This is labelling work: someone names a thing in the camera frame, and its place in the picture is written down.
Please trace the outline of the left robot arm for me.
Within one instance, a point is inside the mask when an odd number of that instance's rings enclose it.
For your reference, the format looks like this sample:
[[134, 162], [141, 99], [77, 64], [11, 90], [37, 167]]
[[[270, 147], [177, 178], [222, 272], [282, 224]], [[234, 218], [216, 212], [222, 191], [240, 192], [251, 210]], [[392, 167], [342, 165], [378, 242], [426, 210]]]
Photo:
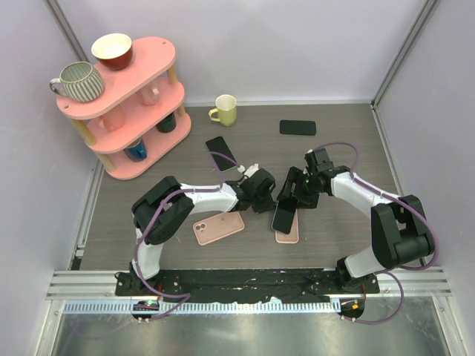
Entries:
[[237, 181], [200, 186], [167, 176], [133, 204], [137, 238], [131, 271], [135, 273], [132, 286], [139, 294], [149, 296], [157, 290], [163, 246], [188, 216], [205, 212], [233, 214], [248, 208], [259, 214], [275, 207], [273, 175], [257, 164], [241, 173]]

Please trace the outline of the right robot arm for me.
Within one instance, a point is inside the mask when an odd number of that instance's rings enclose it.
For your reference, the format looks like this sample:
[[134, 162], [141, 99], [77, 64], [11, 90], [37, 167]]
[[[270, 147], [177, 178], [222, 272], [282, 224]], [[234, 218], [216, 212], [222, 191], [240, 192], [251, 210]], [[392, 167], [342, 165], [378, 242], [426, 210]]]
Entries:
[[335, 284], [355, 291], [371, 274], [436, 256], [436, 239], [420, 200], [390, 194], [361, 179], [353, 168], [336, 166], [325, 148], [308, 151], [301, 170], [291, 167], [278, 195], [272, 229], [290, 234], [299, 208], [315, 208], [321, 194], [349, 203], [370, 219], [370, 246], [344, 257], [335, 267]]

